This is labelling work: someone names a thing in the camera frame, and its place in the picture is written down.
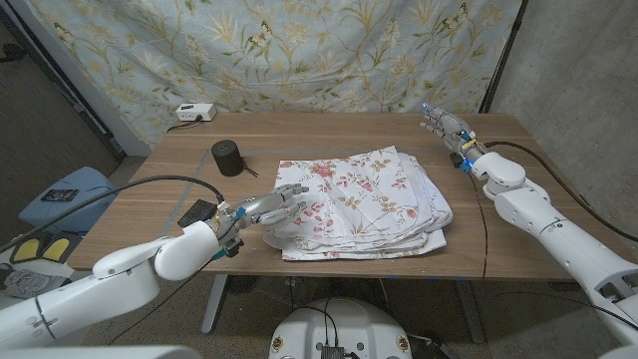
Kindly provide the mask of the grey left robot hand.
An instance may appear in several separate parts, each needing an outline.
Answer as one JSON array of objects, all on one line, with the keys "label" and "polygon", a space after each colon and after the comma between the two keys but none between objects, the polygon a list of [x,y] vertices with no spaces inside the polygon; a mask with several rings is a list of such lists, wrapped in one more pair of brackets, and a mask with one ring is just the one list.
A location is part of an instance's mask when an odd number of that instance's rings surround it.
[{"label": "grey left robot hand", "polygon": [[293,217],[305,206],[305,202],[292,203],[289,199],[308,190],[309,187],[301,183],[289,183],[278,186],[269,193],[245,199],[232,208],[232,211],[241,208],[245,210],[235,226],[243,229],[253,224],[274,225]]}]

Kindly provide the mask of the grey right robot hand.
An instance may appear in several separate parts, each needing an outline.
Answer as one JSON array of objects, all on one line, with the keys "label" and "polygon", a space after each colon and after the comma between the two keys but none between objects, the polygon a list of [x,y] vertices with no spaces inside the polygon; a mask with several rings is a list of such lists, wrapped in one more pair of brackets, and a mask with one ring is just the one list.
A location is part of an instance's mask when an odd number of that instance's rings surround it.
[{"label": "grey right robot hand", "polygon": [[484,154],[484,149],[465,120],[427,103],[423,103],[423,110],[426,120],[420,126],[441,138],[446,147],[467,160],[470,167]]}]

